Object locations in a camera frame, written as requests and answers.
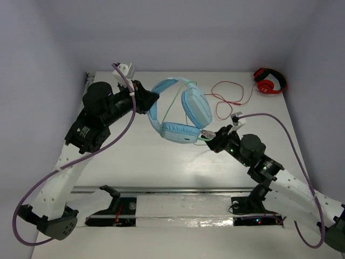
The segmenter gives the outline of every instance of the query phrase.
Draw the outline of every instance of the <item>white wall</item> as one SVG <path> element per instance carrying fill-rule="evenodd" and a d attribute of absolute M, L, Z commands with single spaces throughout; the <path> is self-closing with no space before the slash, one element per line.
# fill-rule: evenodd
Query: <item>white wall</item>
<path fill-rule="evenodd" d="M 141 71 L 283 67 L 318 0 L 40 0 L 60 19 L 84 70 L 116 60 Z"/>
<path fill-rule="evenodd" d="M 0 251 L 1 258 L 22 259 L 31 248 L 15 240 L 12 213 L 56 163 L 85 74 L 33 1 L 2 0 L 0 17 Z M 34 241 L 35 228 L 18 222 L 23 237 Z"/>
<path fill-rule="evenodd" d="M 345 202 L 345 1 L 322 0 L 285 67 L 288 109 L 308 173 Z"/>

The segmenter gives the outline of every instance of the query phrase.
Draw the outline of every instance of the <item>light blue headphones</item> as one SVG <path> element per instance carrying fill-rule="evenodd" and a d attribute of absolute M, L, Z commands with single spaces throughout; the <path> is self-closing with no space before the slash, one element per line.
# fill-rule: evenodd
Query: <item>light blue headphones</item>
<path fill-rule="evenodd" d="M 181 95 L 181 102 L 185 113 L 195 127 L 174 122 L 164 122 L 161 125 L 157 117 L 157 102 L 149 110 L 148 117 L 161 137 L 181 144 L 195 143 L 201 130 L 212 122 L 211 107 L 199 87 L 186 78 L 169 77 L 153 87 L 152 92 L 161 94 L 179 81 L 187 86 L 187 90 Z"/>

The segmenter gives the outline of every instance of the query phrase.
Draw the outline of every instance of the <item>cable connector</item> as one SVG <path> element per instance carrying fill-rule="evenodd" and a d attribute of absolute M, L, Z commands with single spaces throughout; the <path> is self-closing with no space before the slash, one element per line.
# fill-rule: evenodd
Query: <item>cable connector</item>
<path fill-rule="evenodd" d="M 233 132 L 233 131 L 239 130 L 242 126 L 244 126 L 246 124 L 246 119 L 245 118 L 240 118 L 241 115 L 242 115 L 241 112 L 236 112 L 236 113 L 231 115 L 231 120 L 232 120 L 232 123 L 233 123 L 233 127 L 227 133 L 228 135 L 230 135 L 230 133 Z"/>

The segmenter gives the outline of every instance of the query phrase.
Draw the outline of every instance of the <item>red headphones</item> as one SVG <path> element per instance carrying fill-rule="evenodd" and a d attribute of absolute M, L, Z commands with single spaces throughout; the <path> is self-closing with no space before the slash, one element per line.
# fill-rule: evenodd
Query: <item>red headphones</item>
<path fill-rule="evenodd" d="M 274 90 L 274 84 L 272 81 L 264 80 L 269 74 L 274 76 L 280 85 L 279 90 Z M 287 88 L 287 82 L 285 77 L 276 70 L 273 69 L 259 69 L 254 73 L 254 80 L 258 83 L 258 89 L 261 93 L 277 94 L 281 93 Z"/>

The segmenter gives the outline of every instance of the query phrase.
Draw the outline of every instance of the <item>red cable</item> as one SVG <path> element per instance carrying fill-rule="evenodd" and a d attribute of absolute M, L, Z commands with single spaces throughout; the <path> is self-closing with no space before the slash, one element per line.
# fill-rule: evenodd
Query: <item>red cable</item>
<path fill-rule="evenodd" d="M 217 85 L 221 84 L 221 83 L 230 83 L 230 84 L 234 84 L 234 85 L 240 86 L 240 87 L 242 88 L 242 97 L 241 97 L 241 99 L 239 99 L 238 101 L 227 101 L 227 100 L 225 100 L 225 98 L 224 98 L 223 96 L 221 96 L 220 94 L 214 93 L 213 90 L 215 89 L 215 87 L 216 87 Z M 249 99 L 248 99 L 245 103 L 243 103 L 243 104 L 240 104 L 240 103 L 239 103 L 240 101 L 243 100 L 243 97 L 244 97 L 244 88 L 243 88 L 243 86 L 240 85 L 240 84 L 238 84 L 238 83 L 231 82 L 231 81 L 220 81 L 220 82 L 216 83 L 216 84 L 212 87 L 211 93 L 208 93 L 208 94 L 205 94 L 205 95 L 206 95 L 206 96 L 214 96 L 214 97 L 216 97 L 217 99 L 220 100 L 220 101 L 217 103 L 217 105 L 216 105 L 216 116 L 217 116 L 218 119 L 220 119 L 220 120 L 226 120 L 228 117 L 230 117 L 230 115 L 231 115 L 232 112 L 233 112 L 232 104 L 233 104 L 233 105 L 245 105 L 245 104 L 247 104 L 247 103 L 249 102 L 249 100 L 252 98 L 253 90 L 254 90 L 255 84 L 254 84 L 253 87 L 252 87 L 252 91 L 251 91 L 251 94 L 250 94 L 250 96 L 249 96 Z M 218 115 L 218 105 L 219 105 L 219 104 L 222 104 L 222 103 L 228 104 L 229 107 L 230 107 L 230 109 L 231 109 L 230 114 L 229 114 L 227 117 L 225 117 L 225 118 L 221 118 L 221 117 Z"/>

